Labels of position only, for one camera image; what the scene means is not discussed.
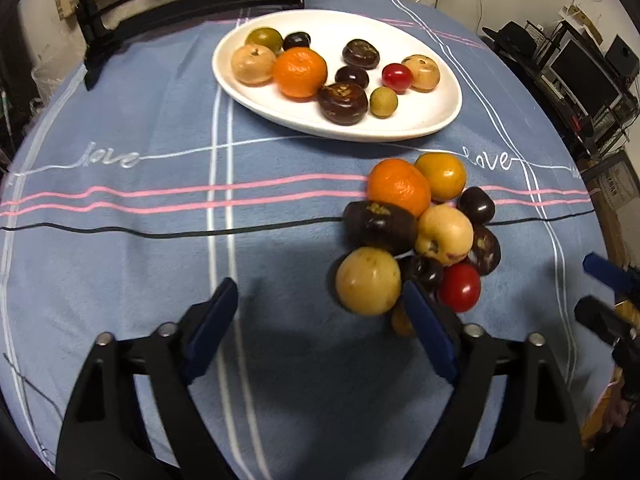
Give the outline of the operator right hand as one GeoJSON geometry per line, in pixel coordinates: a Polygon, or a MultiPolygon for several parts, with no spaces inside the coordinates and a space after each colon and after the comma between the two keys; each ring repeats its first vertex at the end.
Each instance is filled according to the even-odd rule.
{"type": "Polygon", "coordinates": [[[613,428],[623,428],[630,407],[631,404],[622,398],[620,389],[612,389],[602,417],[602,431],[609,432],[613,428]]]}

